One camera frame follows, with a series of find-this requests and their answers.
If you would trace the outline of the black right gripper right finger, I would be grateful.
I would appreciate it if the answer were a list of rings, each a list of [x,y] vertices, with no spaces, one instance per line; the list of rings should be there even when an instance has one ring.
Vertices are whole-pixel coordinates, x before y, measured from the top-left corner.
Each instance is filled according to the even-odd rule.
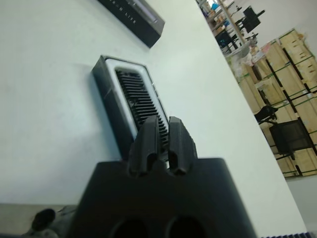
[[[187,174],[195,159],[196,145],[181,119],[169,118],[168,162],[171,173],[176,176]]]

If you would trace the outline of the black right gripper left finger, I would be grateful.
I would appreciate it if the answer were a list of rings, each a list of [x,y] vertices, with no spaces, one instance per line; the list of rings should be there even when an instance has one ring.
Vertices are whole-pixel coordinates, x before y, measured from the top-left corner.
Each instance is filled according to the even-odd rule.
[[[147,175],[158,159],[160,152],[159,122],[156,115],[148,117],[142,124],[130,147],[128,171],[137,178]]]

